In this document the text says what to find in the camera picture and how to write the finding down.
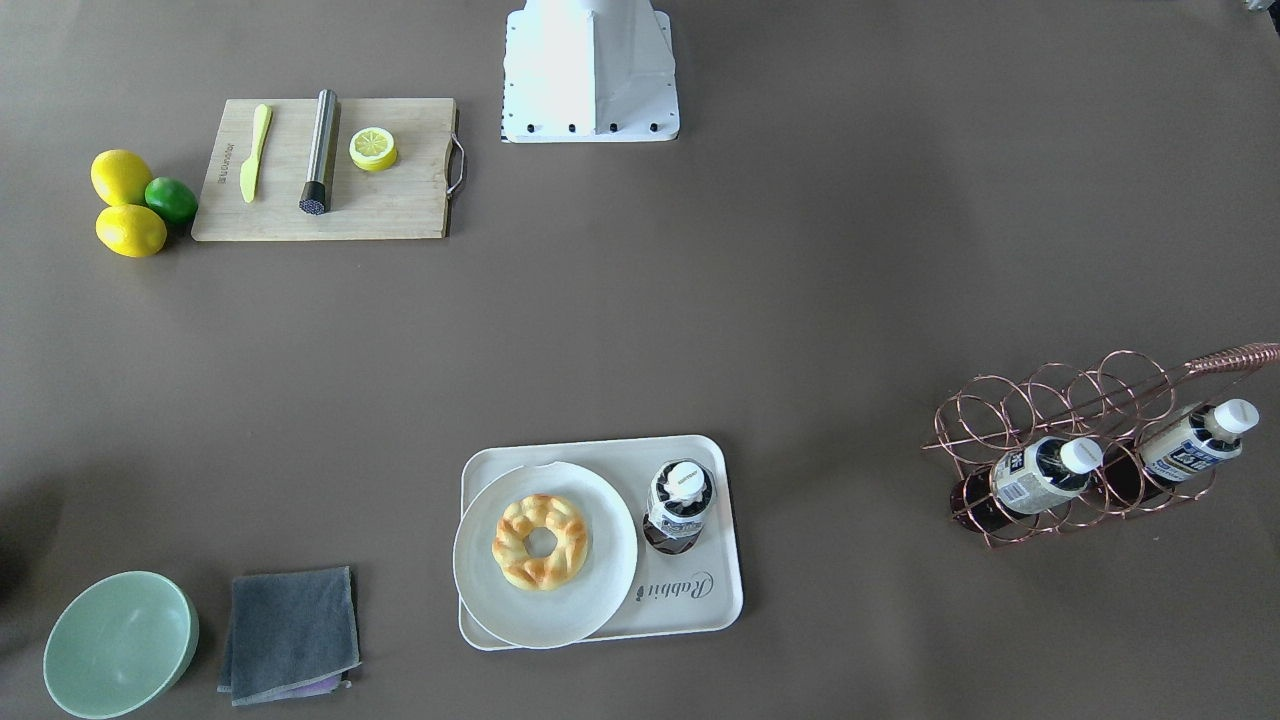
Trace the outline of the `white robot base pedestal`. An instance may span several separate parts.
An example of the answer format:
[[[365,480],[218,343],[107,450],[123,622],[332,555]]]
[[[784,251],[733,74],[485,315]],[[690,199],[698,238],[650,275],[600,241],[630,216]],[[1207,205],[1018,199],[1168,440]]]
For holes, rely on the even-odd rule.
[[[503,67],[508,143],[678,137],[671,20],[649,1],[527,1],[507,15]]]

